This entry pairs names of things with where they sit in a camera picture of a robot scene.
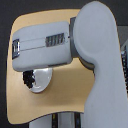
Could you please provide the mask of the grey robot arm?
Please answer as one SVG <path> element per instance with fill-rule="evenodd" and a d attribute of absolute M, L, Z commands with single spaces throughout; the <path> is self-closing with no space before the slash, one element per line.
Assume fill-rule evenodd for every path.
<path fill-rule="evenodd" d="M 12 67 L 18 72 L 66 65 L 94 66 L 95 82 L 85 102 L 85 128 L 128 128 L 128 97 L 115 17 L 99 1 L 66 21 L 23 27 L 13 34 Z"/>

